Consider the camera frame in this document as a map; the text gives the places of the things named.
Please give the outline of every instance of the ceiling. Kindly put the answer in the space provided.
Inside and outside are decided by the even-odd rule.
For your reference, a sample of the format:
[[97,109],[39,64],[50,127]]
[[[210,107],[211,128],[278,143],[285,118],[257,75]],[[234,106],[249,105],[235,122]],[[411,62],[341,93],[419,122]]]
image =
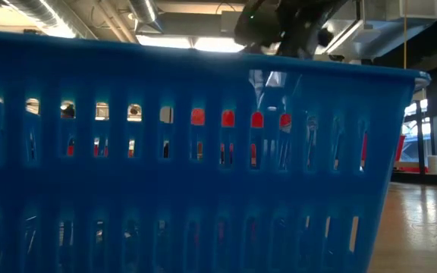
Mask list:
[[[404,47],[400,45],[377,58],[374,64],[402,67],[403,56]],[[407,66],[423,71],[433,71],[437,68],[437,21],[409,41],[407,44]]]
[[[45,32],[45,27],[42,28],[41,25],[38,27],[32,20],[9,8],[3,1],[13,0],[0,0],[0,31],[22,33],[24,30],[35,30],[39,33]],[[148,26],[139,28],[138,33],[135,33],[134,16],[129,8],[128,0],[40,1],[64,7],[62,10],[65,12],[65,20],[73,24],[80,24],[80,29],[83,29],[83,32],[86,33],[81,36],[87,39],[116,42],[133,40],[142,44],[153,44],[155,39],[162,38],[161,34]],[[219,0],[155,1],[160,13],[160,22],[165,30],[166,39],[170,40],[169,42],[174,44],[181,42],[183,47],[190,45],[194,47],[200,45],[202,47],[213,47],[220,44],[221,47],[231,51],[240,49],[240,47],[231,43],[231,39],[202,39],[199,42],[198,37],[232,37],[235,21],[247,0],[229,0],[228,2],[220,2]],[[399,12],[393,13],[391,9],[389,10],[389,5],[398,5],[399,1],[401,0],[365,0],[366,4],[363,7],[365,12],[360,9],[359,2],[355,0],[348,2],[328,22],[329,27],[335,30],[335,39],[340,39],[334,39],[334,42],[327,48],[328,50],[317,51],[317,53],[325,53],[317,56],[317,59],[328,60],[327,54],[343,55],[349,59],[371,59],[385,55],[386,52],[395,49],[403,41],[403,24]],[[109,2],[110,5],[105,6],[102,4],[103,2]],[[437,5],[437,0],[416,0],[417,5],[413,5],[412,8],[422,6],[420,3],[436,3]],[[110,10],[118,15],[122,24],[117,24]],[[416,17],[416,15],[412,17],[414,20],[411,20],[408,26],[409,38],[416,38],[418,33],[427,32],[425,29],[437,20],[435,13],[427,19]],[[372,32],[365,31],[366,27],[363,19],[370,26],[373,26],[375,31],[380,33],[374,33],[379,35],[379,38],[373,42],[365,43],[355,40],[363,39],[365,36],[362,35],[364,34],[372,34]],[[115,25],[114,29],[109,25],[109,20],[111,24]],[[353,27],[356,27],[355,31],[350,32],[347,36],[348,31],[346,30]],[[131,35],[133,39],[126,38],[126,33]],[[397,55],[392,55],[392,58],[402,59]]]

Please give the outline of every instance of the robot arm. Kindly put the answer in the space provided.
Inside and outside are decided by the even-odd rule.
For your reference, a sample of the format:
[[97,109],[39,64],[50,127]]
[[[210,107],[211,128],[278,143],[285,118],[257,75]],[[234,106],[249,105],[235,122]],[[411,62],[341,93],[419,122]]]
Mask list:
[[245,52],[280,42],[276,55],[313,58],[316,47],[327,46],[333,35],[322,26],[348,0],[250,0],[234,30]]

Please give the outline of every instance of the window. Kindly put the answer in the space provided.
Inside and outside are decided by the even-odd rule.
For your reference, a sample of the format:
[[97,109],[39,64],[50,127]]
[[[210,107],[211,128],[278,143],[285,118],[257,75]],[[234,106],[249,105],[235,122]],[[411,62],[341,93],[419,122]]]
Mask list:
[[96,104],[96,121],[107,121],[109,119],[109,105],[105,102]]
[[[402,124],[402,134],[406,136],[402,146],[402,162],[419,162],[419,151],[417,148],[417,122],[408,121]],[[423,119],[423,142],[424,162],[427,165],[427,156],[431,155],[431,124],[429,118]]]
[[[421,101],[421,112],[425,112],[427,111],[427,109],[428,109],[428,100],[423,99]],[[406,109],[404,110],[404,116],[407,117],[415,114],[416,114],[416,103],[413,102],[409,106],[407,106]]]

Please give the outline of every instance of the basket rim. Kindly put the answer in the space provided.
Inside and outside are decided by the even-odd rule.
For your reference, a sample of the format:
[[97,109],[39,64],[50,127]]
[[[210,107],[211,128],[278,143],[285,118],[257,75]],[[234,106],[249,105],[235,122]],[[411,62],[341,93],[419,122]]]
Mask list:
[[303,61],[296,58],[269,55],[252,55],[223,52],[202,52],[196,49],[173,49],[157,46],[145,46],[122,42],[97,41],[88,39],[68,39],[53,36],[22,35],[18,33],[0,33],[0,41],[37,43],[56,46],[60,49],[95,49],[105,51],[129,52],[138,56],[175,56],[181,61],[212,61],[214,64],[228,64],[230,67],[264,69],[267,71],[302,72],[317,71],[320,73],[356,74],[358,76],[390,77],[399,80],[413,80],[415,90],[429,85],[431,77],[423,71],[380,67],[371,65],[345,64],[330,61]]

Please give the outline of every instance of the glass window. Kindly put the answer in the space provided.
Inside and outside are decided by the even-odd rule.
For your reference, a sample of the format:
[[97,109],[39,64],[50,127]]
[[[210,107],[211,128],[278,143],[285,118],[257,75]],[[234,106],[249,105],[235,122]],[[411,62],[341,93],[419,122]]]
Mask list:
[[[402,124],[402,134],[406,136],[402,146],[402,162],[419,162],[419,151],[417,149],[417,122],[408,121]],[[423,119],[423,140],[424,140],[424,162],[427,165],[427,156],[431,155],[431,124],[429,118]]]
[[[428,109],[428,100],[423,99],[421,101],[421,111],[425,112],[427,111],[427,109]],[[409,106],[407,106],[406,109],[404,110],[404,116],[407,117],[415,114],[416,114],[416,103],[413,102]]]

